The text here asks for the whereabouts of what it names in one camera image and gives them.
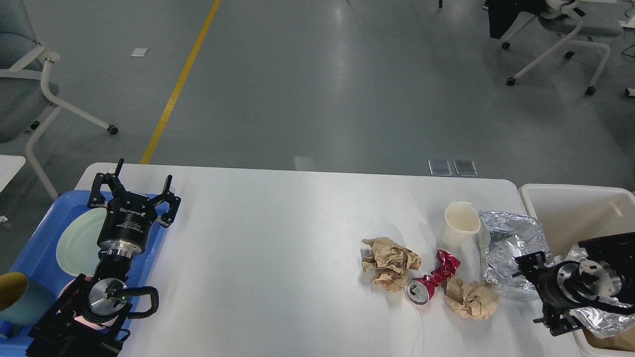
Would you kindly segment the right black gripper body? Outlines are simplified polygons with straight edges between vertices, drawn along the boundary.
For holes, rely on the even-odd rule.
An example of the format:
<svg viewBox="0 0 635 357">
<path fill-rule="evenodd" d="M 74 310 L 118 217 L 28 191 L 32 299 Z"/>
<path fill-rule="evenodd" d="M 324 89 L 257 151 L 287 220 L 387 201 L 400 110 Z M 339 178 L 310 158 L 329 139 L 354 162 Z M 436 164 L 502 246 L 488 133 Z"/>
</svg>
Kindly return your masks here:
<svg viewBox="0 0 635 357">
<path fill-rule="evenodd" d="M 580 302 L 565 287 L 565 281 L 576 275 L 579 267 L 579 263 L 538 267 L 538 282 L 535 287 L 543 303 L 542 312 L 562 313 L 564 310 L 581 307 Z"/>
</svg>

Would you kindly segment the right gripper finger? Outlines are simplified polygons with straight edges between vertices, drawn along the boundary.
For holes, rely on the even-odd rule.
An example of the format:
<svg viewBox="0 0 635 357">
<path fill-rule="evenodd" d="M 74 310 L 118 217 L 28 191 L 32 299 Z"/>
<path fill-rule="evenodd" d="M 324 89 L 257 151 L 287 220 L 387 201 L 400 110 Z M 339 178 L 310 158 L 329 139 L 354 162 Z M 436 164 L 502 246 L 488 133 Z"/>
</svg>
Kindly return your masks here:
<svg viewBox="0 0 635 357">
<path fill-rule="evenodd" d="M 542 318 L 534 319 L 534 323 L 544 325 L 554 337 L 580 330 L 583 327 L 583 324 L 576 317 L 569 314 L 568 309 L 544 303 L 542 314 Z"/>
<path fill-rule="evenodd" d="M 553 282 L 551 267 L 552 262 L 547 262 L 546 253 L 538 251 L 521 257 L 516 257 L 517 271 L 513 278 L 524 278 L 531 284 L 549 284 Z"/>
</svg>

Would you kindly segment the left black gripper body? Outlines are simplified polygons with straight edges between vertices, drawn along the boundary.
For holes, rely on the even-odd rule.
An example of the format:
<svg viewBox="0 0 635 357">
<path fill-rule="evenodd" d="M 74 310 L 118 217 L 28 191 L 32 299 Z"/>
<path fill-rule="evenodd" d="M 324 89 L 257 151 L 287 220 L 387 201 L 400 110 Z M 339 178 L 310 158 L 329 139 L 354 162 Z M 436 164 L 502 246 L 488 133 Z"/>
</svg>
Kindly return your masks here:
<svg viewBox="0 0 635 357">
<path fill-rule="evenodd" d="M 107 215 L 97 239 L 101 249 L 113 249 L 122 242 L 133 254 L 146 251 L 156 206 L 149 198 L 114 198 L 107 203 Z"/>
</svg>

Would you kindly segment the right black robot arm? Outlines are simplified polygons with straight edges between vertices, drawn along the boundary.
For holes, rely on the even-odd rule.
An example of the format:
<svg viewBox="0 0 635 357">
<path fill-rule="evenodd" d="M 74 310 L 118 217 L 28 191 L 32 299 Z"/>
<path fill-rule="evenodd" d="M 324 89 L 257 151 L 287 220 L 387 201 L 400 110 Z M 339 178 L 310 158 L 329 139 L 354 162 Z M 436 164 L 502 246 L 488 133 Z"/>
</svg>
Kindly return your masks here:
<svg viewBox="0 0 635 357">
<path fill-rule="evenodd" d="M 570 310 L 591 307 L 618 315 L 633 315 L 634 233 L 623 233 L 579 241 L 586 250 L 582 262 L 563 261 L 547 267 L 546 254 L 538 251 L 516 257 L 518 271 L 537 290 L 543 303 L 542 318 L 534 319 L 549 328 L 551 335 L 582 328 Z"/>
</svg>

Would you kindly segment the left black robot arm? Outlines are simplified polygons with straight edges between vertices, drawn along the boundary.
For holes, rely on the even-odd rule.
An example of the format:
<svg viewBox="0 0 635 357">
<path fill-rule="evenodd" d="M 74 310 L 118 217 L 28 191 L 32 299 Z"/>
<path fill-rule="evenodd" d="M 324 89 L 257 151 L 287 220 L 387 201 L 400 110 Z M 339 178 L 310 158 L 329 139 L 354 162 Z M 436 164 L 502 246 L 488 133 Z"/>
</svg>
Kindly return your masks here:
<svg viewBox="0 0 635 357">
<path fill-rule="evenodd" d="M 132 287 L 128 272 L 145 253 L 152 224 L 170 226 L 181 199 L 167 176 L 154 197 L 131 192 L 120 181 L 124 160 L 113 173 L 97 173 L 87 206 L 104 208 L 97 238 L 99 262 L 91 279 L 79 274 L 29 331 L 28 357 L 117 357 L 130 336 L 127 319 L 145 319 L 159 307 L 155 287 Z"/>
</svg>

